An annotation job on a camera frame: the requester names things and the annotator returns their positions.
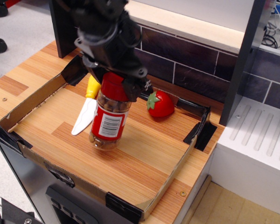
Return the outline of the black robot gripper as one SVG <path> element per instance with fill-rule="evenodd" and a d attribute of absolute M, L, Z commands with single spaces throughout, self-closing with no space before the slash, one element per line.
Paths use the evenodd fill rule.
<path fill-rule="evenodd" d="M 143 91 L 151 86 L 146 78 L 147 69 L 134 53 L 134 48 L 141 42 L 140 27 L 129 16 L 109 23 L 103 34 L 102 22 L 96 22 L 93 29 L 77 30 L 75 45 L 83 53 L 82 61 L 94 79 L 101 84 L 107 70 L 121 75 L 124 92 L 130 102 L 136 102 Z"/>

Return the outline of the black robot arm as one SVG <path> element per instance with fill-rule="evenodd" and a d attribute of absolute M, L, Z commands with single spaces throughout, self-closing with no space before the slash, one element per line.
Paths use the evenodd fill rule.
<path fill-rule="evenodd" d="M 74 44 L 81 49 L 85 68 L 102 83 L 106 72 L 123 78 L 128 101 L 135 102 L 151 85 L 147 69 L 135 55 L 140 27 L 125 10 L 126 0 L 59 0 L 77 26 Z"/>

